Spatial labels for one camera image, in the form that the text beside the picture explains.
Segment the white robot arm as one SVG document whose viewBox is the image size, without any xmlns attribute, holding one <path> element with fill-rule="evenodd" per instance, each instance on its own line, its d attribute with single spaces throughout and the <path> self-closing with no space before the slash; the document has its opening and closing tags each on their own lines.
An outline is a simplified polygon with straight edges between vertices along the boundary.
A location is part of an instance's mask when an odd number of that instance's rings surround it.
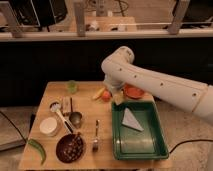
<svg viewBox="0 0 213 171">
<path fill-rule="evenodd" d="M 134 53 L 127 46 L 119 47 L 103 60 L 104 84 L 112 94 L 127 83 L 213 126 L 213 85 L 143 69 L 133 65 L 133 61 Z"/>
</svg>

